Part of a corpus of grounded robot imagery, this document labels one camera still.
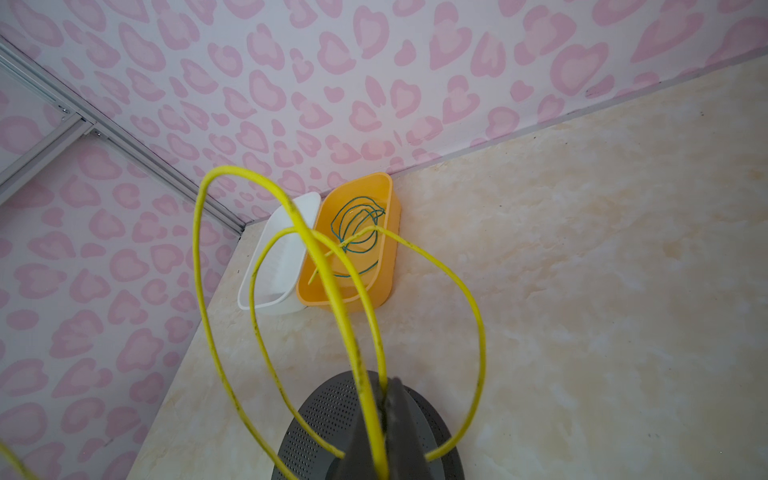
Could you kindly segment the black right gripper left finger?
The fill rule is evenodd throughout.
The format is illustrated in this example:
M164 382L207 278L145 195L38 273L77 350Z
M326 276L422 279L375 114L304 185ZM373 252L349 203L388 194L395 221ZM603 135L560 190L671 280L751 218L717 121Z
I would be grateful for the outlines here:
M366 423L360 415L352 429L351 442L338 462L333 480L376 480L376 473Z

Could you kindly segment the dark grey cable spool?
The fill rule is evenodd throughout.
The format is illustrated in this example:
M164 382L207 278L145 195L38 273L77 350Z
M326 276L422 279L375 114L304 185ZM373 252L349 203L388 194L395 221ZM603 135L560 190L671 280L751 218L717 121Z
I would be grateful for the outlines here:
M378 375L373 371L368 375L372 381L375 399L380 405L380 413L385 421L386 395L381 393ZM326 380L309 395L298 409L298 413L322 440L346 452L351 442L355 421L362 415L353 374L346 371ZM437 421L437 447L439 447L450 439L450 431L435 408L433 415L439 417ZM332 479L333 472L341 460L311 438L297 420L291 421L281 442L278 457L290 472L300 479ZM453 448L436 460L443 462L445 479L465 477L457 448Z

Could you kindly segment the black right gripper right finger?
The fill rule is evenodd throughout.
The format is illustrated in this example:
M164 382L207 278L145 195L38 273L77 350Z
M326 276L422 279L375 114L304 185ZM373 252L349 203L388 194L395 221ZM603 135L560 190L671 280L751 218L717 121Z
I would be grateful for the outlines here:
M384 400L386 449L390 479L445 479L441 460L427 460L438 446L439 417L434 408L400 378L393 378Z

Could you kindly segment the white plastic tray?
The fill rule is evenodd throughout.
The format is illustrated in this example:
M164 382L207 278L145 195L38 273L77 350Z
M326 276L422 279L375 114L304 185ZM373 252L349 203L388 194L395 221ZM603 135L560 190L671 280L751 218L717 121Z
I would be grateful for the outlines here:
M307 250L296 233L287 234L276 241L260 265L255 287L252 288L250 284L255 264L269 241L280 231L292 226L293 221L283 206L267 220L240 285L238 306L241 310L250 310L250 297L254 298L258 316L287 315L306 308L297 296L296 286Z

